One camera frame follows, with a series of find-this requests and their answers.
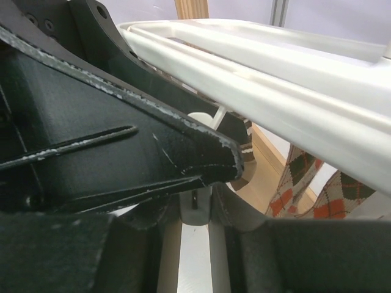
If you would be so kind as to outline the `white plastic clip hanger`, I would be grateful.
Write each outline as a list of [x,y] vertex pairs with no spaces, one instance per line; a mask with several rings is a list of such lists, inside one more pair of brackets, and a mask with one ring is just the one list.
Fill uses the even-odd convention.
[[239,20],[134,21],[140,60],[323,161],[298,204],[337,171],[375,190],[345,219],[390,219],[390,46]]

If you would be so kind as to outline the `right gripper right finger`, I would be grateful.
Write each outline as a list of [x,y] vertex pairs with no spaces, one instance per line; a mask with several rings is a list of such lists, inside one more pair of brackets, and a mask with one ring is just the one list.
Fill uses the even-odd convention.
[[390,222],[272,219],[217,184],[210,261],[214,292],[389,292]]

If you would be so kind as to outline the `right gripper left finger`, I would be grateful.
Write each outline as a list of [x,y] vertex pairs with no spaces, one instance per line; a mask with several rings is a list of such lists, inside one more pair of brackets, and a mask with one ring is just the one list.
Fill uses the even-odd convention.
[[242,172],[232,139],[33,26],[1,26],[2,212],[109,212]]

